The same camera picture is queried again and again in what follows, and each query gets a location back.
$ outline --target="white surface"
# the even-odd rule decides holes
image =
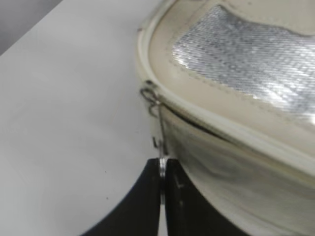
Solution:
[[[0,235],[83,233],[156,156],[133,56],[157,2],[64,0],[0,57]]]

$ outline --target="metallic fabric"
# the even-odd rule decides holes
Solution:
[[[315,124],[315,37],[216,6],[173,46],[187,69]]]

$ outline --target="cream bag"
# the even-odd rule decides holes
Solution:
[[[315,1],[165,0],[136,63],[155,145],[210,204],[253,236],[315,235]]]

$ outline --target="zipper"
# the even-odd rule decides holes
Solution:
[[[179,119],[183,120],[184,122],[196,128],[197,130],[200,130],[211,136],[221,139],[222,141],[225,141],[231,145],[234,145],[236,148],[239,148],[243,151],[246,151],[246,152],[249,151],[252,154],[262,156],[263,158],[272,160],[274,163],[276,163],[276,166],[278,166],[275,168],[276,169],[279,168],[279,171],[281,171],[282,174],[285,174],[286,176],[291,176],[291,177],[296,176],[296,178],[300,180],[304,179],[306,180],[306,182],[312,182],[312,183],[314,182],[312,178],[309,179],[310,178],[309,175],[306,175],[305,173],[295,170],[294,168],[289,167],[286,164],[278,162],[274,160],[271,156],[268,156],[265,153],[262,153],[256,149],[253,149],[252,147],[244,144],[243,142],[237,140],[236,138],[220,131],[218,128],[201,121],[200,119],[192,115],[191,112],[189,112],[187,109],[179,106],[178,104],[174,103],[173,101],[170,101],[169,99],[165,98],[162,94],[160,94],[158,92],[158,87],[153,82],[145,81],[140,93],[145,98],[147,103],[149,103],[148,111],[151,116],[151,119],[157,122],[157,126],[160,129],[159,131],[160,134],[155,135],[153,139],[155,140],[155,143],[159,144],[156,146],[156,148],[159,149],[160,153],[162,151],[162,156],[168,155],[166,142],[165,142],[166,137],[165,137],[165,132],[164,132],[163,117],[161,113],[161,107],[163,106],[166,109],[168,109],[171,113],[173,113],[175,116],[177,116]],[[161,158],[161,160],[163,162],[166,162],[167,159],[163,157]]]

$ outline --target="cream leather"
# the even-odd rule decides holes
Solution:
[[[315,35],[314,0],[222,0],[236,15],[257,23]]]
[[[231,222],[253,236],[315,231],[314,178],[196,129],[167,109],[162,114],[171,156]]]
[[[155,29],[149,48],[149,62],[156,77],[166,88],[185,101],[258,131],[313,158],[315,156],[313,125],[296,120],[252,97],[206,80],[203,76],[188,71],[173,59],[172,45],[217,4],[235,11],[230,2],[223,0],[178,0],[170,8]]]

